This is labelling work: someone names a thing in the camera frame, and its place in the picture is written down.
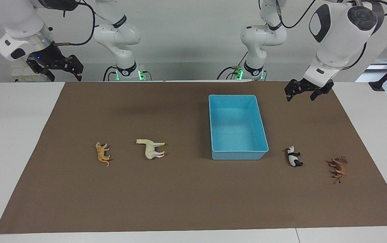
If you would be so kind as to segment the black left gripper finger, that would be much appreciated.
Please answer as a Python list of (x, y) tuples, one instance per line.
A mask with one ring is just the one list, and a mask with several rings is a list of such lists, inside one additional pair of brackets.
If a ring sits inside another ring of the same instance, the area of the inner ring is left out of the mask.
[(311, 101), (314, 101), (318, 96), (320, 95), (326, 95), (329, 93), (329, 91), (332, 89), (332, 87), (334, 86), (334, 82), (328, 82), (326, 83), (325, 86), (321, 87), (321, 88), (315, 88), (315, 90), (312, 92), (312, 94), (310, 95), (310, 99)]
[(292, 100), (292, 98), (297, 95), (299, 88), (299, 83), (297, 80), (291, 80), (286, 87), (284, 88), (286, 99), (288, 102)]

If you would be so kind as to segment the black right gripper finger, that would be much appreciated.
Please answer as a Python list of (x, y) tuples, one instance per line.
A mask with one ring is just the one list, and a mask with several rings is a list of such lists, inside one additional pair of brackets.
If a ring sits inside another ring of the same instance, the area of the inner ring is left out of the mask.
[(81, 82), (84, 65), (75, 55), (72, 54), (66, 58), (66, 68), (79, 82)]
[(28, 66), (34, 74), (44, 76), (44, 78), (46, 78), (48, 82), (55, 81), (54, 74), (48, 68), (44, 68), (39, 64), (28, 64)]

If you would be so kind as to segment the black and white panda toy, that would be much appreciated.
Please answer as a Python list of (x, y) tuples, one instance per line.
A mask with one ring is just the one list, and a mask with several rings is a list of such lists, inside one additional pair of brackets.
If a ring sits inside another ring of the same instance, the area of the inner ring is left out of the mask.
[(298, 157), (300, 156), (300, 152), (295, 152), (295, 147), (294, 146), (290, 146), (286, 149), (287, 151), (287, 156), (288, 156), (288, 159), (289, 159), (289, 164), (292, 166), (292, 167), (302, 167), (303, 166), (303, 162), (301, 162)]

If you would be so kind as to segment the brown lion toy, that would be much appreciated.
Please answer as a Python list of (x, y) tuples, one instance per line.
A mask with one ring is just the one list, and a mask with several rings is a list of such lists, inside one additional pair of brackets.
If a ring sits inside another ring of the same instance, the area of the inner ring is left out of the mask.
[(332, 178), (335, 178), (335, 182), (341, 183), (341, 178), (347, 173), (347, 163), (348, 161), (345, 156), (331, 158), (330, 161), (327, 161), (328, 166), (334, 169), (334, 171), (332, 171)]

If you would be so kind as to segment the orange tiger toy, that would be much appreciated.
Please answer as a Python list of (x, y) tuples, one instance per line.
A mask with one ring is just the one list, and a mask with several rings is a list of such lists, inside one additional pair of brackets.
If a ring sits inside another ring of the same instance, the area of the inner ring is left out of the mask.
[(106, 167), (109, 167), (111, 155), (105, 154), (106, 151), (110, 150), (110, 148), (108, 147), (108, 144), (106, 143), (106, 144), (102, 145), (100, 142), (97, 142), (95, 144), (95, 149), (97, 152), (98, 161), (106, 163)]

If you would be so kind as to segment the cream horse toy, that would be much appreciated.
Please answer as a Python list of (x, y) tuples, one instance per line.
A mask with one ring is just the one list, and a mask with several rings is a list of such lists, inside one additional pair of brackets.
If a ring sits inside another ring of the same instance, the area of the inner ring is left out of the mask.
[(154, 141), (149, 140), (149, 139), (137, 139), (136, 140), (136, 144), (144, 144), (144, 145), (146, 145), (145, 156), (148, 159), (162, 158), (162, 157), (165, 156), (165, 151), (163, 151), (163, 152), (155, 151), (156, 147), (164, 146), (165, 142), (160, 143), (160, 142), (154, 142)]

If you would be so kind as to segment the light blue storage box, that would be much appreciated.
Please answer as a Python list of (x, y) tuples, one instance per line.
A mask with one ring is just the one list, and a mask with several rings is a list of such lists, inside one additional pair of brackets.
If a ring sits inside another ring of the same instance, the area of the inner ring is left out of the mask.
[(255, 95), (209, 95), (213, 160), (259, 160), (269, 146)]

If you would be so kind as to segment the brown table mat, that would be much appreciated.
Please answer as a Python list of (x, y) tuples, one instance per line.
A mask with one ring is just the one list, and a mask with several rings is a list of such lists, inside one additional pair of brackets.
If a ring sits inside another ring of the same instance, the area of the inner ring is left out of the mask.
[[(0, 234), (387, 226), (387, 184), (334, 92), (283, 82), (67, 83)], [(209, 95), (255, 95), (269, 151), (213, 160)], [(148, 159), (137, 139), (165, 142)], [(110, 165), (95, 144), (108, 144)], [(300, 152), (302, 167), (286, 149)], [(345, 156), (346, 175), (327, 161)]]

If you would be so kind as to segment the white wall socket box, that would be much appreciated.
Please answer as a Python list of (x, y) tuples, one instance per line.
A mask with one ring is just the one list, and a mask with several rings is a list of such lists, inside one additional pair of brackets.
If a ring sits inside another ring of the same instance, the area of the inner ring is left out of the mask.
[(50, 82), (47, 76), (34, 73), (29, 67), (13, 67), (11, 77), (14, 82)]

